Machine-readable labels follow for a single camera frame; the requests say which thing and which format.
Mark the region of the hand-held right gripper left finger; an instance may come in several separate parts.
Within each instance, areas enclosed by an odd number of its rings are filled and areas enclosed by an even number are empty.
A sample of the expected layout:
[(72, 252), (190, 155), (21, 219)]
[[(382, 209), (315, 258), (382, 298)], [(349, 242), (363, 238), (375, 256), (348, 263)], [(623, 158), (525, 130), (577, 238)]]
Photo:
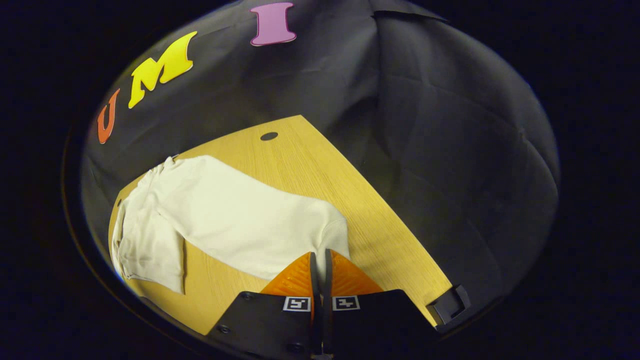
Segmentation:
[(306, 253), (261, 291), (240, 292), (206, 338), (247, 360), (311, 360), (322, 350), (316, 265)]

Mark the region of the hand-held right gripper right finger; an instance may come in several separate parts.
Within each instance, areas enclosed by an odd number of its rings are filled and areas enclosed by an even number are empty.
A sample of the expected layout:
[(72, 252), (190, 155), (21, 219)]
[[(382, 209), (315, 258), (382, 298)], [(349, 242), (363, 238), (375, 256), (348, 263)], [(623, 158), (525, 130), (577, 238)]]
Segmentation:
[(427, 358), (440, 335), (402, 289), (384, 291), (334, 250), (325, 253), (322, 354), (327, 358)]

